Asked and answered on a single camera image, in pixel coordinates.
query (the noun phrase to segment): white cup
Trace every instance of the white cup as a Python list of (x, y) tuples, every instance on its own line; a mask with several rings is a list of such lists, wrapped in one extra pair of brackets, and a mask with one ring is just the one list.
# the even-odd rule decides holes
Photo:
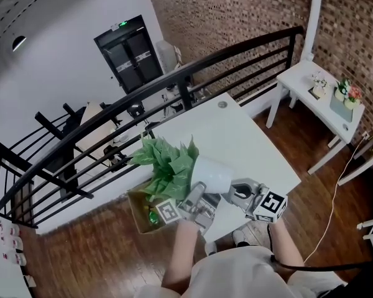
[(198, 156), (192, 171), (191, 188), (203, 182), (205, 193), (228, 193), (233, 178), (233, 170), (217, 161)]

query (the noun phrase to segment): white cable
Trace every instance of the white cable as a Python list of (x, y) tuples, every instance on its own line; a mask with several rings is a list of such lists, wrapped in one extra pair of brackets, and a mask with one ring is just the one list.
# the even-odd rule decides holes
[(319, 240), (319, 243), (317, 244), (317, 246), (315, 247), (315, 249), (313, 250), (313, 252), (305, 259), (304, 263), (306, 261), (308, 261), (310, 259), (310, 257), (314, 254), (314, 252), (316, 252), (316, 250), (318, 249), (320, 243), (322, 242), (322, 240), (324, 239), (328, 229), (329, 229), (329, 226), (330, 226), (330, 222), (331, 222), (331, 217), (333, 216), (333, 212), (334, 212), (334, 200), (336, 198), (336, 194), (337, 194), (337, 187), (338, 187), (338, 181), (340, 181), (341, 177), (343, 176), (344, 172), (347, 170), (347, 167), (349, 165), (349, 163), (351, 162), (352, 158), (354, 158), (354, 155), (356, 153), (356, 150), (358, 150), (359, 146), (361, 145), (361, 143), (364, 141), (365, 137), (362, 138), (362, 140), (358, 143), (358, 146), (356, 146), (355, 150), (354, 150), (354, 153), (352, 154), (351, 158), (348, 160), (343, 172), (340, 174), (340, 176), (338, 177), (337, 179), (337, 182), (336, 182), (336, 186), (334, 187), (334, 195), (333, 195), (333, 199), (331, 200), (331, 212), (330, 212), (330, 216), (329, 216), (329, 222), (328, 222), (328, 226), (326, 226), (326, 230), (325, 232), (323, 233), (323, 236), (321, 237), (321, 239)]

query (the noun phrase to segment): wall light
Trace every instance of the wall light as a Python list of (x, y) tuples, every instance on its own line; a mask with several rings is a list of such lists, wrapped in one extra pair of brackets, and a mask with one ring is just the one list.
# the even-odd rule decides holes
[(21, 44), (25, 42), (25, 40), (26, 38), (23, 35), (16, 38), (12, 43), (12, 51), (14, 52), (17, 48), (19, 48)]

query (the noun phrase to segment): cardboard box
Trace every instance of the cardboard box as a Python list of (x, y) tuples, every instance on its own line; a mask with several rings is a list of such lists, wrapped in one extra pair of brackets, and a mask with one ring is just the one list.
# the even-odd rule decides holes
[(150, 205), (154, 208), (157, 204), (161, 203), (162, 200), (159, 199), (153, 202), (148, 202), (148, 194), (140, 191), (140, 189), (146, 186), (146, 184), (147, 183), (138, 186), (127, 193), (132, 216), (140, 234), (155, 233), (166, 226), (159, 214), (157, 214), (159, 217), (159, 224), (154, 225), (149, 221), (149, 209), (147, 209), (147, 207)]

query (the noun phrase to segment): white shirt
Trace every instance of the white shirt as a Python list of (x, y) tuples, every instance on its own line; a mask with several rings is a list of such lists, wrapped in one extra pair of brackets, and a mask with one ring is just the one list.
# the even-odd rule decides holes
[(286, 283), (270, 265), (271, 251), (247, 246), (206, 257), (194, 265), (190, 286), (180, 296), (170, 289), (146, 285), (135, 298), (314, 298), (345, 285), (333, 272), (295, 272)]

